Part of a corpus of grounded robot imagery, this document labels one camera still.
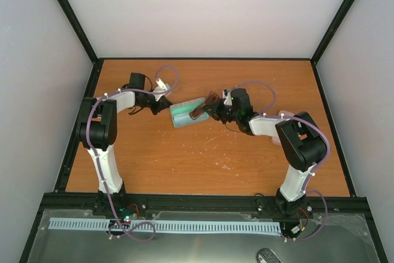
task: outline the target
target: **red wire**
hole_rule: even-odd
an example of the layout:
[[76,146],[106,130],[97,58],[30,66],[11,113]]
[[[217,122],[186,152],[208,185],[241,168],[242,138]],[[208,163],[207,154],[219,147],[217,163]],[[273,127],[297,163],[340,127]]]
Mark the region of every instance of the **red wire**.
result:
[[307,214],[307,212],[305,212],[305,210],[304,210],[304,209],[302,209],[302,208],[298,208],[298,209],[304,213],[305,217],[307,218],[307,223],[308,223],[308,221],[309,221],[309,217],[308,217],[308,214]]
[[135,206],[135,209],[137,210],[137,217],[139,217],[139,216],[140,216],[140,210],[138,209],[138,206],[137,206],[135,203],[130,204],[130,205],[128,206],[128,208],[131,208],[131,207],[133,207],[133,206]]

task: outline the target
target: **black bracket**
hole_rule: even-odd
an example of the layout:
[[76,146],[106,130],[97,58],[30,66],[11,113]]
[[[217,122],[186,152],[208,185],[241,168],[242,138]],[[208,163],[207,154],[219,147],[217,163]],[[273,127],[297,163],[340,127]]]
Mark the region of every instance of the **black bracket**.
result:
[[[84,98],[79,108],[76,135],[85,148],[90,148],[86,140],[87,119],[96,101],[95,98]],[[118,133],[116,101],[107,99],[100,102],[93,114],[93,118],[98,117],[101,117],[100,121],[90,123],[90,142],[93,147],[105,151],[109,145],[114,144]]]
[[[316,126],[307,112],[300,112],[295,117],[304,119]],[[293,168],[306,172],[308,168],[321,161],[326,155],[326,144],[310,126],[291,119],[277,123],[275,128],[286,159]]]

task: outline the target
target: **robotic arm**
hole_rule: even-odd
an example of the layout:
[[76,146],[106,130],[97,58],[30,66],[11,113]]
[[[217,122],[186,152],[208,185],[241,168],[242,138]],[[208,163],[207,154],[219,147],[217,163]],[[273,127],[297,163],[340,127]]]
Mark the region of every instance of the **robotic arm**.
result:
[[[153,92],[161,93],[169,89],[160,79],[156,80],[158,87]],[[143,89],[145,75],[132,73],[127,88]],[[116,166],[113,144],[117,134],[117,113],[133,107],[149,107],[154,115],[168,108],[172,103],[162,94],[144,94],[141,92],[119,92],[111,99],[102,100],[98,105],[92,121],[89,137],[97,156],[90,149],[86,140],[86,127],[89,113],[95,98],[84,98],[78,114],[77,136],[91,155],[97,175],[99,170],[97,159],[100,161],[109,193],[119,193],[123,187],[123,180]],[[239,130],[250,136],[279,137],[284,154],[289,162],[286,178],[276,193],[276,207],[280,214],[292,214],[302,204],[305,196],[305,187],[308,184],[311,171],[327,154],[327,146],[321,136],[310,126],[297,121],[307,121],[316,126],[307,112],[300,112],[293,119],[283,116],[267,116],[253,111],[249,95],[243,88],[224,90],[222,99],[211,105],[203,106],[211,117],[223,124],[235,121]],[[103,182],[99,188],[105,193]]]
[[289,168],[276,193],[276,206],[284,216],[296,211],[303,202],[312,169],[327,154],[321,136],[310,126],[297,121],[300,118],[316,126],[311,116],[304,111],[296,114],[294,119],[256,113],[249,95],[242,88],[224,90],[223,98],[205,106],[204,110],[223,124],[236,121],[239,130],[247,135],[279,137]]
[[[156,83],[158,86],[153,92],[160,93],[169,89],[169,85],[164,84],[160,79],[157,79]],[[131,73],[127,88],[144,89],[144,86],[145,75]],[[113,144],[118,132],[117,113],[133,106],[139,106],[140,108],[149,107],[152,113],[156,115],[161,110],[170,107],[172,103],[163,95],[150,95],[141,92],[120,92],[111,99],[102,100],[94,114],[94,118],[100,118],[101,120],[92,121],[89,131],[90,141],[98,154],[98,156],[96,156],[93,150],[88,146],[86,140],[87,119],[95,102],[95,98],[84,98],[82,100],[76,127],[77,136],[92,157],[98,176],[99,169],[97,166],[97,159],[100,161],[103,175],[110,191],[109,193],[118,193],[123,186],[123,180],[119,175],[113,151]],[[103,193],[106,192],[103,182],[99,183],[98,189]]]

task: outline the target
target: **black cable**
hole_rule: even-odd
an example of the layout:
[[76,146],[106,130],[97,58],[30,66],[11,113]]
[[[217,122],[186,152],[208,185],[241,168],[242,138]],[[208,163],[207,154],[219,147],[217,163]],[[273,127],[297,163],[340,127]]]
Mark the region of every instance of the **black cable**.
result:
[[[153,83],[152,83],[152,80],[150,80],[150,78],[149,78],[148,76],[146,76],[146,75],[144,75],[144,77],[145,77],[145,79],[147,79],[147,80],[149,81],[149,83],[150,83],[150,88],[149,88],[148,91],[149,91],[149,92],[153,92]],[[123,84],[123,86],[121,87],[121,89],[127,89],[127,86],[128,86],[128,83]],[[140,107],[138,110],[135,110],[136,107],[133,106],[133,107],[129,108],[130,110],[132,110],[132,111],[129,112],[129,115],[135,115],[135,114],[137,114],[138,112],[142,111],[144,108],[145,108],[145,107]]]
[[225,123],[224,125],[225,125],[225,127],[226,127],[229,131],[231,131],[231,132],[240,132],[240,131],[234,131],[233,129],[230,129],[230,128],[227,126],[227,123]]
[[129,115],[135,115],[135,114],[137,114],[138,112],[140,112],[142,110],[143,110],[143,108],[139,108],[137,111],[129,112]]

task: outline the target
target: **brown object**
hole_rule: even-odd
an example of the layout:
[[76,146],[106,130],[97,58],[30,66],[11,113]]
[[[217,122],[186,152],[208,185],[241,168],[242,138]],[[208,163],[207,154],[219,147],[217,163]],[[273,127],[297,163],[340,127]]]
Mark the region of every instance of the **brown object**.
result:
[[[106,60],[95,96],[122,86],[132,71],[154,78],[155,71],[167,63],[177,67],[180,75],[168,96],[172,103],[204,97],[211,90],[221,94],[225,88],[260,79],[277,94],[268,114],[307,111],[335,147],[309,61]],[[174,82],[170,69],[163,70],[161,78]],[[272,100],[270,91],[258,84],[247,86],[247,92],[254,110]],[[228,126],[238,130],[234,123]],[[176,129],[169,109],[156,116],[149,109],[132,116],[126,111],[118,114],[114,150],[119,173],[131,193],[274,195],[288,167],[282,148],[273,145],[270,137],[235,133],[212,118]],[[80,144],[67,191],[96,192],[98,187],[92,159]],[[349,196],[335,148],[308,189],[326,196]]]
[[219,100],[219,96],[215,93],[210,91],[209,95],[206,97],[205,101],[199,104],[193,111],[189,112],[189,116],[192,120],[196,120],[204,113],[204,106],[211,105],[215,101]]

